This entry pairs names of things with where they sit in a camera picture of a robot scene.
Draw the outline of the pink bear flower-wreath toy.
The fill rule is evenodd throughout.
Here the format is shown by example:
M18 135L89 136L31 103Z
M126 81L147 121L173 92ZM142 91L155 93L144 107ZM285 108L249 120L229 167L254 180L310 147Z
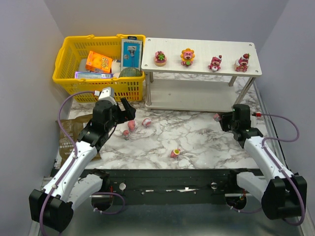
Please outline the pink bear flower-wreath toy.
M124 130L123 131L123 137L125 140L128 140L130 137L130 131L129 130Z

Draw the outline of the pink bear shell toy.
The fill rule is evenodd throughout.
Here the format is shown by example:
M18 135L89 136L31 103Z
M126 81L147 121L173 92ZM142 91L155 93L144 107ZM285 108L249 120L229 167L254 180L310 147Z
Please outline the pink bear shell toy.
M150 118L145 118L145 119L142 121L142 125L143 125L145 128L150 127L151 124L152 124L152 119L150 119Z

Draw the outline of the pink bear white-hat toy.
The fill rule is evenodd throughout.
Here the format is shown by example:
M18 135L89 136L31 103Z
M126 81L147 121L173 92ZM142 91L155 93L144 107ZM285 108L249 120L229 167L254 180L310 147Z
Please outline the pink bear white-hat toy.
M208 69L213 72L217 72L221 69L222 55L212 57L210 64L208 65Z

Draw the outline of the pink bear strawberry toy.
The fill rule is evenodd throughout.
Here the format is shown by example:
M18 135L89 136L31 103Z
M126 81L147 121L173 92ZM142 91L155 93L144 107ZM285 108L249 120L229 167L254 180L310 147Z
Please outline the pink bear strawberry toy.
M249 68L250 54L243 54L238 60L234 63L234 70L237 72L246 72Z

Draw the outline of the pink bear yellow-hat toy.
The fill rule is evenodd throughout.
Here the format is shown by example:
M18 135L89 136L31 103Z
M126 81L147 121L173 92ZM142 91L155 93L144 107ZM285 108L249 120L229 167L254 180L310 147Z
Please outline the pink bear yellow-hat toy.
M177 158L180 155L181 150L179 148L174 149L171 151L170 157Z

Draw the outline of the pink bear cake toy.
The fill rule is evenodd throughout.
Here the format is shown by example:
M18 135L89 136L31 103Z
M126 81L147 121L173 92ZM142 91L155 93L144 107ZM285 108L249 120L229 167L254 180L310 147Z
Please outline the pink bear cake toy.
M155 52L154 64L156 66L162 67L162 66L165 66L166 63L167 63L167 58L166 58L166 55L164 54L164 52L163 51Z

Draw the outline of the pink bear sunflower toy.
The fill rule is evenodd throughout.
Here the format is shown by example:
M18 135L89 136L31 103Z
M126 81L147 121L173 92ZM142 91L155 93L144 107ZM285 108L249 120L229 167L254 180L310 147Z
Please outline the pink bear sunflower toy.
M181 65L191 66L195 58L194 50L186 48L181 52Z

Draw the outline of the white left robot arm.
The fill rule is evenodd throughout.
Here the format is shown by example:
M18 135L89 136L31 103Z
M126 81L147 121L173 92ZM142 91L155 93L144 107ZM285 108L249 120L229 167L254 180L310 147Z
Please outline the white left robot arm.
M136 109L130 106L126 98L122 98L121 102L124 110L112 97L100 98L93 109L92 119L80 132L74 150L64 165L42 190L35 189L30 193L31 218L40 224L42 235L47 234L45 227L63 232L81 203L102 188L106 195L116 195L110 191L109 174L104 171L95 170L81 183L78 183L78 179L117 125L135 118Z

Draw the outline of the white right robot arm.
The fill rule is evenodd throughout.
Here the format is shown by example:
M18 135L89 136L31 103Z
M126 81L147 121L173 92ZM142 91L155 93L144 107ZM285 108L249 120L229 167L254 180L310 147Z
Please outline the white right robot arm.
M299 226L305 219L307 182L282 164L268 147L268 138L251 126L251 117L262 115L251 113L248 105L235 104L232 111L216 114L214 119L224 132L233 134L234 140L254 159L264 176L260 179L252 172L237 173L237 186L260 201L261 210L268 219L287 221L300 217L295 223Z

